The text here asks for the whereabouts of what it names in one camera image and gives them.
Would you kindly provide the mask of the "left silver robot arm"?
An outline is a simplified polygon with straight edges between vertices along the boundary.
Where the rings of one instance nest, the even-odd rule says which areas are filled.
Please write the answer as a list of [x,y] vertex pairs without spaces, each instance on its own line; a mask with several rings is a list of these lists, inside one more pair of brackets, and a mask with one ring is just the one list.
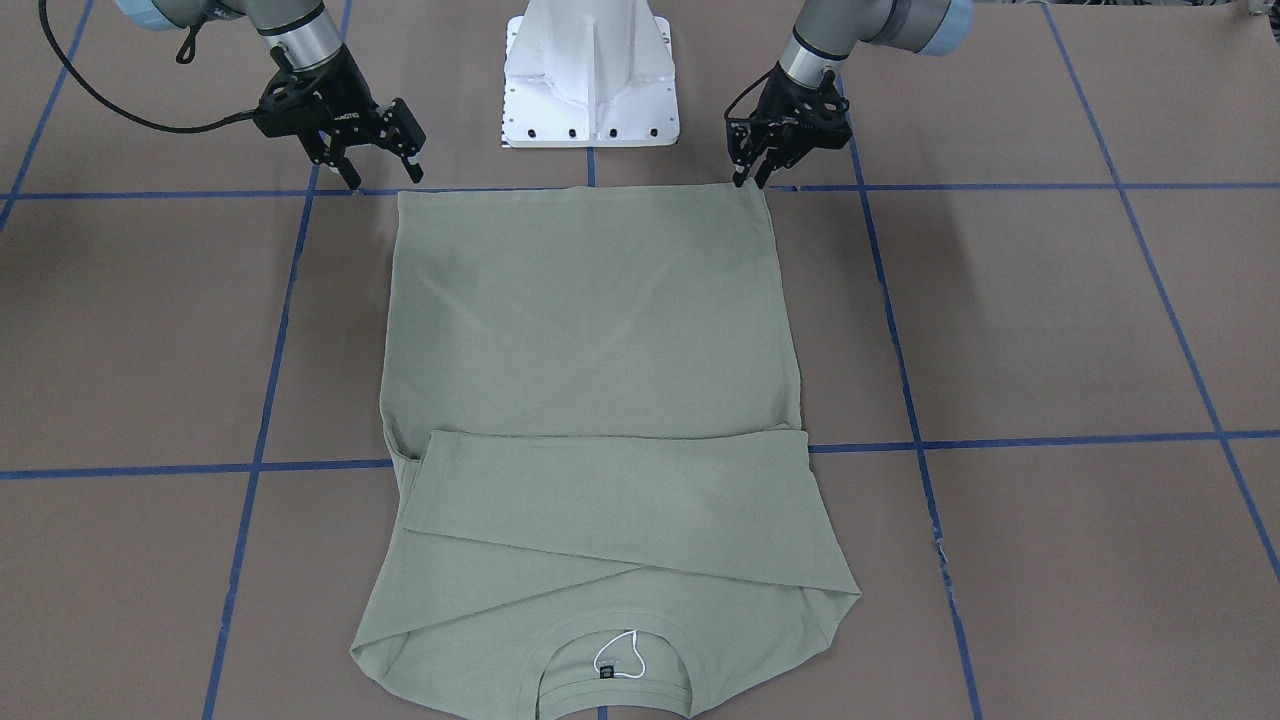
[[774,65],[739,96],[758,90],[755,108],[724,110],[732,182],[764,188],[810,151],[845,149],[852,137],[849,100],[836,83],[859,44],[925,56],[954,53],[972,28],[972,1],[806,1]]

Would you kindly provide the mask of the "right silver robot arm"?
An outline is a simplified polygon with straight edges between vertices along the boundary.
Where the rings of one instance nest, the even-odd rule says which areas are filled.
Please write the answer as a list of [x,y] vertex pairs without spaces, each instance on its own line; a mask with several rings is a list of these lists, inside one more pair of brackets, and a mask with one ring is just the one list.
[[180,64],[193,60],[204,26],[244,18],[276,67],[257,106],[244,114],[261,135],[297,138],[312,164],[337,173],[351,190],[362,183],[347,156],[358,146],[394,154],[410,181],[421,181],[422,127],[402,99],[375,101],[323,1],[119,1],[116,8],[142,28],[184,31]]

